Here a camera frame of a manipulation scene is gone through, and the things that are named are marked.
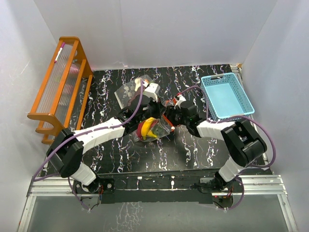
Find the clear zip bag red slider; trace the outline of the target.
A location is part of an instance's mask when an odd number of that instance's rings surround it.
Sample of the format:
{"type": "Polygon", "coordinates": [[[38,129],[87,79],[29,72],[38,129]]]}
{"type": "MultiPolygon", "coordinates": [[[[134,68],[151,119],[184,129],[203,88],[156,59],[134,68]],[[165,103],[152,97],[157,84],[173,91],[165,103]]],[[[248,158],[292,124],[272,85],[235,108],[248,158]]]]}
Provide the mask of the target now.
{"type": "Polygon", "coordinates": [[[143,111],[145,111],[148,108],[147,105],[149,104],[151,99],[152,98],[148,98],[148,97],[142,98],[142,102],[140,104],[139,110],[135,114],[133,119],[131,120],[131,122],[133,123],[133,129],[134,129],[134,131],[132,132],[134,142],[151,142],[154,140],[158,140],[162,137],[165,137],[173,131],[172,124],[167,121],[167,119],[165,118],[163,114],[159,118],[159,122],[152,128],[152,132],[158,135],[158,138],[156,139],[156,138],[147,137],[146,140],[142,139],[140,130],[145,121],[145,119],[142,119],[142,115],[143,115],[143,111]]]}

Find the yellow fake banana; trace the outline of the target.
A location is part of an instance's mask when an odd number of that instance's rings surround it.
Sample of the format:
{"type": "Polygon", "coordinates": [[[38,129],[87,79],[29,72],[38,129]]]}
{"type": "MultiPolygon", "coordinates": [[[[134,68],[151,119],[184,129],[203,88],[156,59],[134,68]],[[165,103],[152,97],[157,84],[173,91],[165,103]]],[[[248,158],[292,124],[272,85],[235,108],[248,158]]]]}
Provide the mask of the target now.
{"type": "Polygon", "coordinates": [[[146,140],[147,137],[158,138],[158,135],[152,132],[152,128],[159,122],[159,119],[150,117],[146,119],[141,127],[140,133],[143,140],[146,140]]]}

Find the light blue plastic basket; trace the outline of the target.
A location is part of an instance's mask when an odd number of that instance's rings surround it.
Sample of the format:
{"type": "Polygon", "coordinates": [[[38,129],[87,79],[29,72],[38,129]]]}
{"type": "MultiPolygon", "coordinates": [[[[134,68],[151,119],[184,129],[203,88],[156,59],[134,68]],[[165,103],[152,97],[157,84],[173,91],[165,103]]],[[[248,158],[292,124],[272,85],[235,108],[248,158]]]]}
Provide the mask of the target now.
{"type": "Polygon", "coordinates": [[[249,116],[255,112],[239,79],[233,72],[201,77],[201,88],[213,120],[249,116]]]}

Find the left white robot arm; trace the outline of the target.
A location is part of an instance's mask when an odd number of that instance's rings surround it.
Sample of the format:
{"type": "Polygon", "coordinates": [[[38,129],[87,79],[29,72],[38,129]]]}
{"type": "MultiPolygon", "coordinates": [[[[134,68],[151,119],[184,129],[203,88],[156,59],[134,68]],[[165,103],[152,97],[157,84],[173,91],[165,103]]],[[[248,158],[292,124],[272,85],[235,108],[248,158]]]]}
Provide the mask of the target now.
{"type": "Polygon", "coordinates": [[[166,110],[161,100],[147,96],[137,97],[109,120],[84,130],[63,129],[47,151],[50,163],[61,177],[71,177],[84,189],[94,193],[99,189],[99,176],[82,162],[90,149],[116,138],[133,133],[150,117],[160,118],[166,110]]]}

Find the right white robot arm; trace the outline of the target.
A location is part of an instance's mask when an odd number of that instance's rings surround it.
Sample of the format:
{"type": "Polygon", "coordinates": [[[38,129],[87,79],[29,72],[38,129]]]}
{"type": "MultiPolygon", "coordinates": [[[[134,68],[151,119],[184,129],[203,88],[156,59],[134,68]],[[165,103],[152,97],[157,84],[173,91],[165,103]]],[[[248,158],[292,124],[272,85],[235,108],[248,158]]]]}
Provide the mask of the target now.
{"type": "Polygon", "coordinates": [[[197,111],[195,105],[187,106],[186,102],[180,106],[168,106],[164,115],[173,126],[184,125],[195,137],[210,137],[225,142],[229,152],[228,160],[212,180],[194,184],[197,189],[228,191],[237,175],[267,151],[265,141],[247,119],[210,123],[197,111]]]}

